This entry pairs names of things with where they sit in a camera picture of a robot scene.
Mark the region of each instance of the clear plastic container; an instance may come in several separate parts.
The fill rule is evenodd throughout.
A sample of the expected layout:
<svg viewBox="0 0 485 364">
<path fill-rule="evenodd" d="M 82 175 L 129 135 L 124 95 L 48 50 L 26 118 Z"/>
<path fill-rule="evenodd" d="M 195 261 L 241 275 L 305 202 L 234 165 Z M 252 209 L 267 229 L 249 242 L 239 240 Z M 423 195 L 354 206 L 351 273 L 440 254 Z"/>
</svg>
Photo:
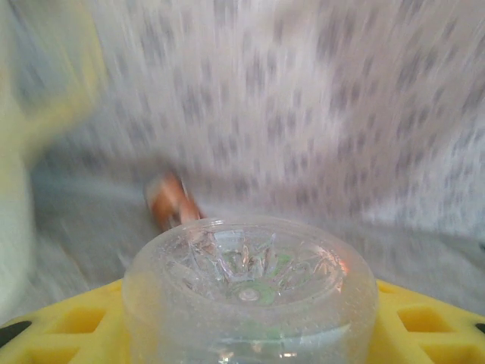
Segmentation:
<svg viewBox="0 0 485 364">
<path fill-rule="evenodd" d="M 29 168 L 94 109 L 104 80 L 83 2 L 0 0 L 0 324 L 35 265 Z"/>
<path fill-rule="evenodd" d="M 266 217 L 163 233 L 134 259 L 123 298 L 133 364 L 363 364 L 377 313 L 351 246 Z"/>
</svg>

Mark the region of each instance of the hole in yellow tray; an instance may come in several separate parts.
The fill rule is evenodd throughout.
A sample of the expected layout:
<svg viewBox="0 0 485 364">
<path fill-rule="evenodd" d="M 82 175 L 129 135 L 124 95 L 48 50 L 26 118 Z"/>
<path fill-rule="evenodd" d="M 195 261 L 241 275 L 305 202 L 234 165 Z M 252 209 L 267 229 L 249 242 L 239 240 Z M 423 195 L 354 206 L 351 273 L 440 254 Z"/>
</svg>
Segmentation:
<svg viewBox="0 0 485 364">
<path fill-rule="evenodd" d="M 18 357 L 14 364 L 68 364 L 79 348 L 35 349 Z"/>
<path fill-rule="evenodd" d="M 69 311 L 54 327 L 52 334 L 89 334 L 105 316 L 105 310 L 79 307 Z"/>
<path fill-rule="evenodd" d="M 478 330 L 482 331 L 483 334 L 485 334 L 485 324 L 483 322 L 476 324 L 475 328 L 477 328 Z"/>
<path fill-rule="evenodd" d="M 445 320 L 430 307 L 412 307 L 397 312 L 410 332 L 453 332 Z"/>
<path fill-rule="evenodd" d="M 435 364 L 484 364 L 485 356 L 471 345 L 433 345 L 423 350 Z"/>
<path fill-rule="evenodd" d="M 22 321 L 0 328 L 0 349 L 27 330 L 31 324 L 31 321 Z"/>
</svg>

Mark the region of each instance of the yellow grid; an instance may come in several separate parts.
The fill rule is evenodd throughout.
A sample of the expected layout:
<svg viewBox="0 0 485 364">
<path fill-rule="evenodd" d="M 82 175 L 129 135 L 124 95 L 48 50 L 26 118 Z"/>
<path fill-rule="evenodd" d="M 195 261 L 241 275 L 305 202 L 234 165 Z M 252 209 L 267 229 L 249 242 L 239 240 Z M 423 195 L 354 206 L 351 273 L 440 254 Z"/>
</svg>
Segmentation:
<svg viewBox="0 0 485 364">
<path fill-rule="evenodd" d="M 368 364 L 485 364 L 485 317 L 379 281 Z M 121 281 L 16 318 L 31 321 L 0 349 L 2 364 L 129 364 Z"/>
</svg>

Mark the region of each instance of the orange object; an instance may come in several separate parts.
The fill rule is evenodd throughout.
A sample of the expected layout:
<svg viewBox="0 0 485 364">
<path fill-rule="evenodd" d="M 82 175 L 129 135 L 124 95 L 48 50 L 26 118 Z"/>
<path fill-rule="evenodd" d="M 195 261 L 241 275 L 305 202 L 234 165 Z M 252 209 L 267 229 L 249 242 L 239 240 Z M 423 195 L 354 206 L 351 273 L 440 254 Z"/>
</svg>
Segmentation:
<svg viewBox="0 0 485 364">
<path fill-rule="evenodd" d="M 145 189 L 146 202 L 164 230 L 204 218 L 196 201 L 173 173 L 156 178 Z"/>
</svg>

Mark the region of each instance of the white fabric with gray spots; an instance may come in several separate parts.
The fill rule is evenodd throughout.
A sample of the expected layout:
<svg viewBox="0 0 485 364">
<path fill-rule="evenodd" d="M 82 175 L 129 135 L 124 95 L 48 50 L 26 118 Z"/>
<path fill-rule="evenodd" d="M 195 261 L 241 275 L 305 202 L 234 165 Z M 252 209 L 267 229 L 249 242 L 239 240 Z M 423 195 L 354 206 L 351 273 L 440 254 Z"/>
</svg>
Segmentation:
<svg viewBox="0 0 485 364">
<path fill-rule="evenodd" d="M 485 237 L 483 0 L 90 7 L 110 89 L 42 168 Z"/>
</svg>

